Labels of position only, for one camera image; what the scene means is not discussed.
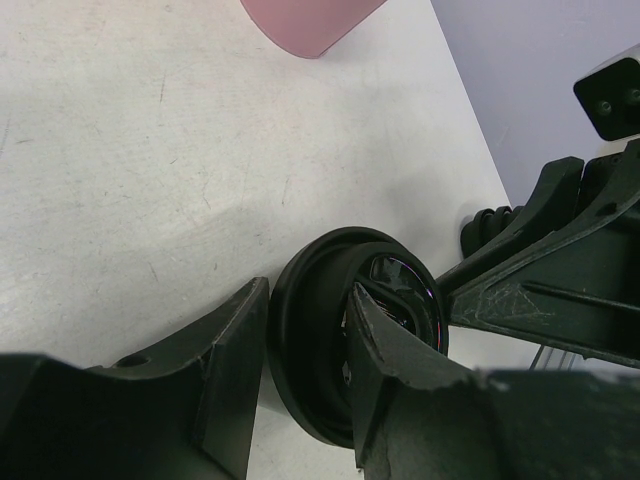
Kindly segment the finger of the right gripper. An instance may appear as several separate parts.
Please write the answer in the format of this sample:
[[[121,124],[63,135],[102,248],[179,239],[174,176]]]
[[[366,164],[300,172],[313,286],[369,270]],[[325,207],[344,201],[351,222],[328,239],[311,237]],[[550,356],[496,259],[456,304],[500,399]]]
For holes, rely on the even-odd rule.
[[[450,324],[639,365],[639,184],[612,181],[574,220],[438,284]]]
[[[471,280],[567,225],[574,218],[584,166],[576,157],[544,165],[515,220],[470,257],[463,257],[449,278]]]

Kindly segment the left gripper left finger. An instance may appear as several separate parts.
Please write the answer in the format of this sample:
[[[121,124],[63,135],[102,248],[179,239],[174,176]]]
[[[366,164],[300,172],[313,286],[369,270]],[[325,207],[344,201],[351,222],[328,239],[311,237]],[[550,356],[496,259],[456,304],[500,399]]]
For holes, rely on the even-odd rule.
[[[264,359],[269,284],[111,367],[1,358],[5,479],[243,479]]]

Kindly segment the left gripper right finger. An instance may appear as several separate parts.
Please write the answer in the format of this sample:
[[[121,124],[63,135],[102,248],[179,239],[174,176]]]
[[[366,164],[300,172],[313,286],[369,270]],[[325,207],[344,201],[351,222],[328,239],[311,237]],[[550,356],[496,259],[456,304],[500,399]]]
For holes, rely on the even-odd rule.
[[[350,299],[355,462],[368,479],[635,479],[639,379],[471,370]]]

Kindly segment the black cup lid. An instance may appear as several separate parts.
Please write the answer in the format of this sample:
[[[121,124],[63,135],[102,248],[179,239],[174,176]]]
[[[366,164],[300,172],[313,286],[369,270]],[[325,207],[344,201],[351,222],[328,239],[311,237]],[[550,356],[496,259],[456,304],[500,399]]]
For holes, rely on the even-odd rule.
[[[353,445],[349,299],[361,287],[392,322],[440,354],[448,325],[433,276],[390,235],[361,226],[306,245],[273,288],[267,358],[285,409],[311,436]]]

